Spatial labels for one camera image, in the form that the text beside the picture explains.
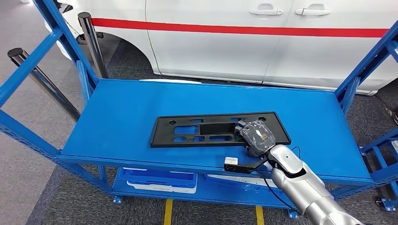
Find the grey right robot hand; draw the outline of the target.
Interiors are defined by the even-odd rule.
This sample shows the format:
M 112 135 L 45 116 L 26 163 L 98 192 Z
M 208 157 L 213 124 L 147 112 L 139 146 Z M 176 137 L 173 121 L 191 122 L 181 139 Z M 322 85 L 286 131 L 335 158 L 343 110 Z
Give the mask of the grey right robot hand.
M 276 146 L 276 138 L 263 120 L 240 120 L 236 123 L 235 133 L 247 143 L 245 149 L 249 157 L 260 158 Z

